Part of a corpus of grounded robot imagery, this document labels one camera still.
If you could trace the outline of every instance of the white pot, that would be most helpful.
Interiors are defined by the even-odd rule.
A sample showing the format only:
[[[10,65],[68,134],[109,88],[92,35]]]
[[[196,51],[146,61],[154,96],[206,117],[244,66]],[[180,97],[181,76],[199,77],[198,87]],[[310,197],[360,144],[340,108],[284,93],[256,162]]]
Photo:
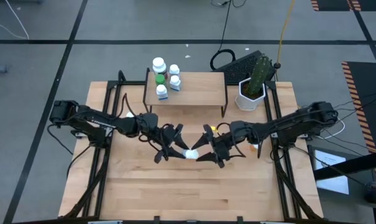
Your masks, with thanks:
[[[251,100],[250,98],[245,97],[242,94],[243,84],[250,81],[250,80],[251,80],[251,78],[247,78],[247,79],[239,82],[239,95],[236,97],[235,102],[236,102],[236,105],[239,107],[239,109],[242,110],[242,111],[253,111],[253,110],[255,110],[256,107],[258,106],[258,104],[260,104],[265,98],[265,85],[264,84],[262,84],[262,96],[258,97],[255,100]]]

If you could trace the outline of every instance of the potted plant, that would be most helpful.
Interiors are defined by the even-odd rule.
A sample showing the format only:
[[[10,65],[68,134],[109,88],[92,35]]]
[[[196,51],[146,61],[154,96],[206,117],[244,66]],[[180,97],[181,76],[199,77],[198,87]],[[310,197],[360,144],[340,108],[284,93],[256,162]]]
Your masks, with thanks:
[[[262,54],[252,71],[251,77],[239,82],[239,95],[236,97],[236,105],[242,111],[253,111],[264,100],[264,81],[272,69],[272,61]]]

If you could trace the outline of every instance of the pill bottle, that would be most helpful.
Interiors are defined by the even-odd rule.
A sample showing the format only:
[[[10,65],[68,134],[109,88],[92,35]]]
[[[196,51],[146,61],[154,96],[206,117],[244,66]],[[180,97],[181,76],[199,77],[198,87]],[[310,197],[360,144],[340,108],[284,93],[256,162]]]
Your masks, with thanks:
[[[180,68],[178,68],[177,65],[171,65],[170,66],[170,76],[178,75],[180,77]]]
[[[158,85],[165,85],[164,75],[162,75],[162,74],[156,75],[155,76],[155,80],[156,80],[156,86],[158,86]]]
[[[164,78],[167,79],[167,66],[164,63],[164,60],[161,57],[157,57],[153,59],[153,71],[155,72],[155,75],[162,74],[164,75]]]
[[[156,94],[157,94],[158,100],[167,100],[168,94],[167,94],[167,88],[165,88],[165,85],[158,85],[156,87]]]
[[[170,88],[175,91],[181,91],[181,80],[180,77],[178,77],[178,75],[171,76]]]

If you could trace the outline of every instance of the green bottle cap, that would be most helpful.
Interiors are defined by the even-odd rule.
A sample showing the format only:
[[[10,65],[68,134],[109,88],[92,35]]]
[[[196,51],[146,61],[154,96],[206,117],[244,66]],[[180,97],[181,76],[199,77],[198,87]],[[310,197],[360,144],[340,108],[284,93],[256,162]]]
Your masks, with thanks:
[[[165,77],[162,74],[156,75],[155,79],[156,79],[156,85],[163,85],[165,83]]]

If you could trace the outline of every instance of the yellow cable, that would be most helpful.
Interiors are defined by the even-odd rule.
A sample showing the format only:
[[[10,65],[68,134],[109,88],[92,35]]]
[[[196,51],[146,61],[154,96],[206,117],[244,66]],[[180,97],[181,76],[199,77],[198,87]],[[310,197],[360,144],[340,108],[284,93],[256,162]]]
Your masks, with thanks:
[[[283,25],[282,34],[280,35],[280,41],[279,41],[279,50],[277,52],[277,63],[280,63],[280,52],[282,51],[282,41],[283,41],[283,35],[285,33],[286,26],[288,24],[288,21],[290,20],[291,12],[293,11],[295,0],[291,0],[290,8],[288,9],[287,18],[285,20],[285,24]]]

